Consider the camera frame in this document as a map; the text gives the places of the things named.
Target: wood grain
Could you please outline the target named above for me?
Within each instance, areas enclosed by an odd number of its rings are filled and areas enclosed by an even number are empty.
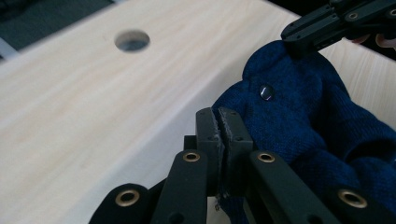
[[[0,223],[87,223],[116,186],[165,178],[195,112],[295,19],[262,1],[126,1],[2,63]],[[129,30],[149,46],[117,49]],[[323,54],[395,128],[395,63],[347,41]],[[208,223],[226,223],[208,204]]]

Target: wooden table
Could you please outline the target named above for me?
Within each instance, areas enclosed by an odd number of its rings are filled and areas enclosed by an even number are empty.
[[[116,186],[165,178],[195,112],[295,19],[263,1],[131,0],[0,64],[0,223],[87,223]],[[115,46],[136,30],[145,49]],[[322,53],[396,128],[395,62],[347,41]],[[227,223],[213,204],[208,223]]]

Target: blue fabric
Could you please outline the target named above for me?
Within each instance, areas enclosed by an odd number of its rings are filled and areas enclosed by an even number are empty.
[[[264,84],[275,89],[269,101],[260,96]],[[214,112],[221,106],[237,111],[258,148],[281,156],[319,197],[350,186],[396,214],[396,132],[350,100],[320,54],[293,60],[281,41],[262,47]],[[220,201],[232,223],[247,223],[241,202]]]

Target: dark background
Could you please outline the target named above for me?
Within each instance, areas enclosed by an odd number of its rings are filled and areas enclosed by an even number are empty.
[[[270,1],[299,15],[305,15],[329,2],[328,0]],[[0,0],[0,37],[14,49],[22,49],[110,4],[113,4],[113,1]],[[374,35],[363,45],[396,60],[396,51],[378,47]]]

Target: blue knit cloth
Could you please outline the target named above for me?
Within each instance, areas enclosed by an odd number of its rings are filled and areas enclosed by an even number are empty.
[[[261,98],[261,85],[275,89],[271,100]],[[350,186],[396,215],[396,132],[350,100],[320,54],[293,60],[281,41],[262,47],[214,112],[221,106],[237,111],[259,149],[281,156],[319,197]],[[232,223],[248,223],[241,199],[220,205]]]

